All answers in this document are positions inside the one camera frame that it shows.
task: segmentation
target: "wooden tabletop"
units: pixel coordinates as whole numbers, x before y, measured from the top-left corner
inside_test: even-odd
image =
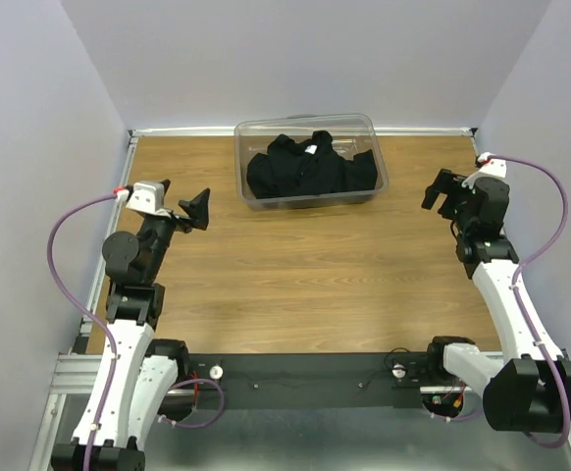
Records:
[[[390,185],[376,199],[254,212],[235,192],[232,137],[142,137],[131,182],[170,179],[170,207],[212,190],[207,232],[176,234],[166,255],[155,336],[205,353],[425,349],[436,335],[499,350],[486,305],[455,257],[449,221],[421,209],[441,167],[473,171],[470,139],[379,141]],[[118,229],[136,232],[140,223],[123,211]],[[94,330],[88,351],[101,349]]]

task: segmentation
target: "gray storage bin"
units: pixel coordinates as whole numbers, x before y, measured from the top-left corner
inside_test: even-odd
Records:
[[[367,191],[327,193],[283,198],[257,199],[246,182],[246,168],[258,153],[265,153],[279,134],[296,142],[311,137],[314,131],[328,131],[334,138],[334,150],[345,159],[372,150],[377,166],[375,188]],[[241,123],[235,127],[235,176],[237,194],[252,209],[312,208],[335,204],[362,203],[388,188],[384,157],[371,120],[364,115],[297,116],[280,120]]]

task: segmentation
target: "white wall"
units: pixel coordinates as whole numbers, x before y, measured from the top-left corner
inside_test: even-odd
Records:
[[[480,150],[524,157],[553,169],[571,205],[571,0],[554,0],[494,101]],[[536,172],[511,167],[506,227],[521,257],[555,229],[557,190]],[[560,242],[528,269],[528,290],[553,338],[571,355],[571,206]]]
[[[78,329],[46,267],[48,233],[65,210],[113,187],[126,145],[59,2],[0,0],[0,471],[27,469],[57,353]],[[80,294],[110,209],[59,234],[59,270]]]
[[[478,126],[548,0],[63,0],[131,129]]]

